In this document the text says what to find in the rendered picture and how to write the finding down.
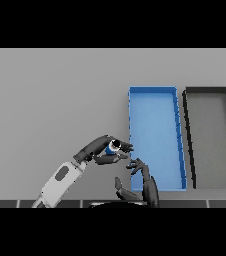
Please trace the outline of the blue bin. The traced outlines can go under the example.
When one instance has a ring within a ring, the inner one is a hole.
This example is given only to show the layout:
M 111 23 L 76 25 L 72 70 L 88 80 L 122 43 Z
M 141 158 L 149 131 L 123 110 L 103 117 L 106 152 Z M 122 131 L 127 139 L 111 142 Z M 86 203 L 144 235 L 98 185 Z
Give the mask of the blue bin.
M 149 166 L 159 191 L 185 191 L 187 178 L 179 100 L 175 86 L 130 86 L 129 142 L 132 159 Z

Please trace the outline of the left robot hand dark grey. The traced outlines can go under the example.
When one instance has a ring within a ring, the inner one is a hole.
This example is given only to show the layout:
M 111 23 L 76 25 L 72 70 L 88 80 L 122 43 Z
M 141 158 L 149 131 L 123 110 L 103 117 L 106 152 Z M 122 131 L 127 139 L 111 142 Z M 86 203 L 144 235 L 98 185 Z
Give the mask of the left robot hand dark grey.
M 83 161 L 90 162 L 94 160 L 98 165 L 106 165 L 117 163 L 122 159 L 127 159 L 127 153 L 133 151 L 133 145 L 124 141 L 120 141 L 120 150 L 114 155 L 107 155 L 105 149 L 108 144 L 117 138 L 110 135 L 103 135 L 92 142 L 87 144 L 83 149 L 81 149 L 77 154 L 73 156 L 77 163 L 81 164 Z

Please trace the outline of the right robot hand dark grey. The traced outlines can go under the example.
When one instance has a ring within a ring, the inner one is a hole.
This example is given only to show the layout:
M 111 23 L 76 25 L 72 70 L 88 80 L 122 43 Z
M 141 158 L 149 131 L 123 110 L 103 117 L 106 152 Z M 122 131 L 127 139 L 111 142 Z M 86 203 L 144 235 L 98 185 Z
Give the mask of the right robot hand dark grey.
M 154 177 L 150 175 L 149 166 L 137 158 L 131 161 L 131 165 L 127 166 L 127 169 L 132 169 L 132 175 L 141 171 L 143 177 L 142 198 L 139 198 L 133 192 L 125 189 L 120 179 L 116 177 L 115 188 L 118 198 L 125 201 L 143 201 L 148 208 L 159 208 L 158 188 Z

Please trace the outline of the blue pipe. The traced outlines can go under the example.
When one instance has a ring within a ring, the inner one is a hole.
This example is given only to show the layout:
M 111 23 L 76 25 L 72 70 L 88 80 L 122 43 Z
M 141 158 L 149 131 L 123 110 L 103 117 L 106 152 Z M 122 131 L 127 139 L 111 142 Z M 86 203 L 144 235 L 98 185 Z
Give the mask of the blue pipe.
M 119 140 L 117 139 L 112 140 L 106 147 L 105 153 L 107 155 L 114 155 L 120 150 L 120 147 L 121 147 L 121 143 Z

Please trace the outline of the dark grey bin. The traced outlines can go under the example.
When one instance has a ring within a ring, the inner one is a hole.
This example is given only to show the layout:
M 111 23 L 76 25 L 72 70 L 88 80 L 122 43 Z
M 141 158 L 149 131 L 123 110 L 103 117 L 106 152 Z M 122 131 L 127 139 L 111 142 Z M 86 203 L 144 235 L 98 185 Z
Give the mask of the dark grey bin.
M 182 93 L 194 189 L 226 189 L 226 87 Z

